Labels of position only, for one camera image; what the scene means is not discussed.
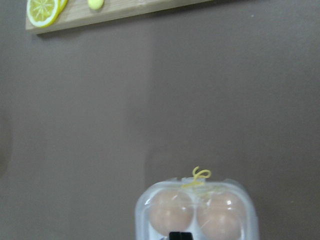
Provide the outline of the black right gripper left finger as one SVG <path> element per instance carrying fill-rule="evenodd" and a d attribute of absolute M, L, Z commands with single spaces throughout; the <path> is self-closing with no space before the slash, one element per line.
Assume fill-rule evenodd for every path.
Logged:
<path fill-rule="evenodd" d="M 179 231 L 172 231 L 168 235 L 169 240 L 180 240 L 181 233 Z"/>

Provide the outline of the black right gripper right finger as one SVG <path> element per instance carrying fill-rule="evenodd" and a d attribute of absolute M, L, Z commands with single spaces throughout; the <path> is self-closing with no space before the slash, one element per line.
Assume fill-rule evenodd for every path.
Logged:
<path fill-rule="evenodd" d="M 193 240 L 193 234 L 191 232 L 180 232 L 181 240 Z"/>

